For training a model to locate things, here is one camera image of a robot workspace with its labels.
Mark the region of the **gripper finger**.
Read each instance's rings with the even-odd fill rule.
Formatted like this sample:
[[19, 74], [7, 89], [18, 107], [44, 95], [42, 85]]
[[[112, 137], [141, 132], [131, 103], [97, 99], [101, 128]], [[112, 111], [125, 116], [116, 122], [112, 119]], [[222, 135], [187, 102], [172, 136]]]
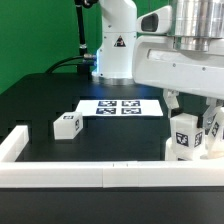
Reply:
[[218, 111], [224, 106], [224, 100], [216, 98], [207, 98], [206, 105], [208, 108], [201, 116], [201, 127], [204, 129], [209, 129], [212, 125], [214, 117]]
[[172, 116], [172, 113], [179, 108], [177, 97], [179, 92], [170, 89], [163, 90], [163, 98], [168, 108], [168, 117]]

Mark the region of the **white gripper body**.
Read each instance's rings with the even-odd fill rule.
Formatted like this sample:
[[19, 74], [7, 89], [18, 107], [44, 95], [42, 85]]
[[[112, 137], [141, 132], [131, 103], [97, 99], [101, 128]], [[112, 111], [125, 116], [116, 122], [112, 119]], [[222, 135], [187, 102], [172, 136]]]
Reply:
[[224, 39], [208, 52], [176, 50], [174, 39], [140, 36], [135, 42], [132, 73], [136, 83], [224, 99]]

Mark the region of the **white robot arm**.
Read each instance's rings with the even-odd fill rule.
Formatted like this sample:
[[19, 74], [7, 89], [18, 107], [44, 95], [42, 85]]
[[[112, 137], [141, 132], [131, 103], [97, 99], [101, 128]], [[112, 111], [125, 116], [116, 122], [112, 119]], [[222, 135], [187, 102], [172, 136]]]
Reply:
[[141, 17], [132, 0], [99, 0], [102, 44], [96, 81], [164, 90], [167, 107], [180, 92], [204, 96], [205, 128], [224, 106], [224, 0], [169, 0]]

